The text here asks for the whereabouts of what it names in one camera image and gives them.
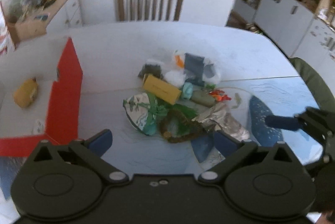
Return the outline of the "silver foil bag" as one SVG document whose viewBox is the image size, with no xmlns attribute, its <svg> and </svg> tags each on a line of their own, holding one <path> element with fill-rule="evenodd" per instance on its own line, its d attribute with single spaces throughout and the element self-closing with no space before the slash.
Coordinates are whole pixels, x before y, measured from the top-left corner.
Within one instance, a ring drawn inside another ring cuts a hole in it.
<svg viewBox="0 0 335 224">
<path fill-rule="evenodd" d="M 232 116 L 223 102 L 218 102 L 192 120 L 201 123 L 205 128 L 214 126 L 215 130 L 222 130 L 238 141 L 250 138 L 250 132 Z"/>
</svg>

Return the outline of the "green white drawstring pouch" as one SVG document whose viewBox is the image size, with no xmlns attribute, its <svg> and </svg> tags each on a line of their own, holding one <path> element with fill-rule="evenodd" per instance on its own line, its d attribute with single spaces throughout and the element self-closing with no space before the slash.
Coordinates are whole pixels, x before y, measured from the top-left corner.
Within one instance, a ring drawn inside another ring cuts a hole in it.
<svg viewBox="0 0 335 224">
<path fill-rule="evenodd" d="M 123 100 L 123 108 L 132 126 L 147 136 L 156 134 L 158 122 L 166 117 L 168 112 L 150 92 L 143 92 Z"/>
</svg>

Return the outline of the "yellow rectangular box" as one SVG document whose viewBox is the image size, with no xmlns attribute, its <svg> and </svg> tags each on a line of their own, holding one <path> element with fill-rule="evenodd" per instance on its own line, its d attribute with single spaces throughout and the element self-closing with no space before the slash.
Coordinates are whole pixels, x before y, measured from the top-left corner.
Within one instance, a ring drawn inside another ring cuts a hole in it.
<svg viewBox="0 0 335 224">
<path fill-rule="evenodd" d="M 143 89 L 171 105 L 174 105 L 181 95 L 180 89 L 151 74 L 145 75 Z"/>
</svg>

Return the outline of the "clear bag with blue card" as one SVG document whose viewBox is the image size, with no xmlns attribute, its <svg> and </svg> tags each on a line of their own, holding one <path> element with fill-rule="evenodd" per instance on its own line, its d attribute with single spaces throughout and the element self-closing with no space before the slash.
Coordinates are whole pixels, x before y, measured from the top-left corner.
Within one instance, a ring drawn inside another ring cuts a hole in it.
<svg viewBox="0 0 335 224">
<path fill-rule="evenodd" d="M 217 85 L 221 73 L 217 64 L 209 58 L 192 53 L 175 51 L 171 61 L 162 65 L 163 79 L 180 88 L 188 82 L 204 87 L 206 84 Z"/>
</svg>

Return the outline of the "yellow plush toy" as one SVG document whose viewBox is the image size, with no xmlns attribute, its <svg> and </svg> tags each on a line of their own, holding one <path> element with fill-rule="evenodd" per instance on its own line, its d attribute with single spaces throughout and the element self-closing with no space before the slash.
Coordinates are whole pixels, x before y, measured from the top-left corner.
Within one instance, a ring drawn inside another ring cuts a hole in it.
<svg viewBox="0 0 335 224">
<path fill-rule="evenodd" d="M 13 93 L 13 99 L 20 108 L 28 108 L 36 99 L 38 94 L 38 83 L 36 78 L 30 78 Z"/>
</svg>

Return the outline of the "black items small bag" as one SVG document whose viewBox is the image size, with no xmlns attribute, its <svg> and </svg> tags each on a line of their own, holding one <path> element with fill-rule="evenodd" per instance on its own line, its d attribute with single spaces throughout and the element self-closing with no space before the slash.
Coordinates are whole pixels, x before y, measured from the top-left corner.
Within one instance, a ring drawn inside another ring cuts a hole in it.
<svg viewBox="0 0 335 224">
<path fill-rule="evenodd" d="M 163 74 L 162 74 L 163 66 L 164 66 L 164 63 L 159 60 L 148 59 L 145 61 L 145 64 L 142 66 L 137 76 L 140 79 L 144 79 L 145 75 L 151 74 L 154 77 L 162 79 L 163 78 Z"/>
</svg>

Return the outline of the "teal round sharpener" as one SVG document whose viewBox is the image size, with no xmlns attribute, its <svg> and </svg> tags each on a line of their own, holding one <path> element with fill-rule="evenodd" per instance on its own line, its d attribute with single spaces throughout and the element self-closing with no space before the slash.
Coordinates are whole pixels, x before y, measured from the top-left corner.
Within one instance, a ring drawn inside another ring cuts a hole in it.
<svg viewBox="0 0 335 224">
<path fill-rule="evenodd" d="M 193 93 L 193 85 L 190 82 L 185 82 L 182 89 L 180 98 L 183 100 L 190 100 Z"/>
</svg>

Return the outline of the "blue placemat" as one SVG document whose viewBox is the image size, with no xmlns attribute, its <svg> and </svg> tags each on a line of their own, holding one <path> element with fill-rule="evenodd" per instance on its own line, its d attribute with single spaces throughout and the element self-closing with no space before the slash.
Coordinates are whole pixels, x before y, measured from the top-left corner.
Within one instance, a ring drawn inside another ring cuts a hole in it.
<svg viewBox="0 0 335 224">
<path fill-rule="evenodd" d="M 265 118 L 272 115 L 273 112 L 262 100 L 256 96 L 250 98 L 249 127 L 254 140 L 261 146 L 271 147 L 284 141 L 281 129 L 268 127 L 265 123 Z"/>
</svg>

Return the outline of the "green chair back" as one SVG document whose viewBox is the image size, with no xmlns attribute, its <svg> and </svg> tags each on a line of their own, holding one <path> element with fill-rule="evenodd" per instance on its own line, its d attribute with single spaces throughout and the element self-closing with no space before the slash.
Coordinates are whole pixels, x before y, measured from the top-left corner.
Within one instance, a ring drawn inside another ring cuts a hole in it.
<svg viewBox="0 0 335 224">
<path fill-rule="evenodd" d="M 289 58 L 321 110 L 334 112 L 334 96 L 322 77 L 301 58 Z"/>
</svg>

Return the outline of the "orange plastic clips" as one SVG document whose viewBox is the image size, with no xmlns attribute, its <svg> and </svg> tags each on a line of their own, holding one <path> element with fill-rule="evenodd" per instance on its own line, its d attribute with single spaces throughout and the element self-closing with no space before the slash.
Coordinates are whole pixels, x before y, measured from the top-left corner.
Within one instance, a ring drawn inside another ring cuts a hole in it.
<svg viewBox="0 0 335 224">
<path fill-rule="evenodd" d="M 223 90 L 215 89 L 209 92 L 209 95 L 213 97 L 217 102 L 221 101 L 231 101 L 231 97 L 229 97 Z"/>
</svg>

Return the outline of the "red cardboard box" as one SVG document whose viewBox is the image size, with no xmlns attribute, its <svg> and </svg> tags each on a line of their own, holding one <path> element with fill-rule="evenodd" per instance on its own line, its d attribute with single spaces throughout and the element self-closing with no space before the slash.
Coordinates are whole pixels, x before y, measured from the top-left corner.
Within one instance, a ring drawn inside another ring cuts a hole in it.
<svg viewBox="0 0 335 224">
<path fill-rule="evenodd" d="M 1 57 L 1 156 L 27 157 L 43 139 L 64 145 L 78 137 L 83 72 L 70 37 L 34 41 Z M 21 108 L 14 93 L 37 83 L 32 104 Z"/>
</svg>

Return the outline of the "olive green tube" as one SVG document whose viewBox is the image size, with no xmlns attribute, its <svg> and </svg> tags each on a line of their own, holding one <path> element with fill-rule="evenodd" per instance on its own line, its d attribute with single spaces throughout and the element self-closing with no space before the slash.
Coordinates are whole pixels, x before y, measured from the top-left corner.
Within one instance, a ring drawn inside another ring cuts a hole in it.
<svg viewBox="0 0 335 224">
<path fill-rule="evenodd" d="M 216 104 L 216 100 L 202 90 L 194 91 L 190 100 L 196 104 L 206 106 L 207 108 L 211 108 Z"/>
</svg>

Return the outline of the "wooden side cabinet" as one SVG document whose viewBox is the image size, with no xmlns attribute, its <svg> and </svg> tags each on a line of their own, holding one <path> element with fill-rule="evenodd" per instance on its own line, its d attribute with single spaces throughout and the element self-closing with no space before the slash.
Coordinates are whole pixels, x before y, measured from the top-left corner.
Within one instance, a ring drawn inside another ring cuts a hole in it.
<svg viewBox="0 0 335 224">
<path fill-rule="evenodd" d="M 57 33 L 68 28 L 83 26 L 79 0 L 56 0 L 46 9 L 30 14 L 21 23 L 8 23 L 8 30 L 15 44 Z"/>
</svg>

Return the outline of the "red white snack bag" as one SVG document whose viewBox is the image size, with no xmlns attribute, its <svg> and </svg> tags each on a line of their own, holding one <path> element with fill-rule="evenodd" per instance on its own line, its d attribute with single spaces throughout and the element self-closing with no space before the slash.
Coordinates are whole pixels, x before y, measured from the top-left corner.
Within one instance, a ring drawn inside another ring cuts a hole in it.
<svg viewBox="0 0 335 224">
<path fill-rule="evenodd" d="M 0 55 L 5 56 L 15 50 L 15 44 L 8 30 L 2 5 L 0 7 Z"/>
</svg>

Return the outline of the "wooden chair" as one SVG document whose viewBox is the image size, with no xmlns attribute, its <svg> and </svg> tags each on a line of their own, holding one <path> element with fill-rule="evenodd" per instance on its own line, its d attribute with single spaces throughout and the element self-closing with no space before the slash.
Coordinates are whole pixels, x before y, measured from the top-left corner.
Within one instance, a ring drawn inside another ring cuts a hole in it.
<svg viewBox="0 0 335 224">
<path fill-rule="evenodd" d="M 178 21 L 183 0 L 117 0 L 119 21 Z"/>
</svg>

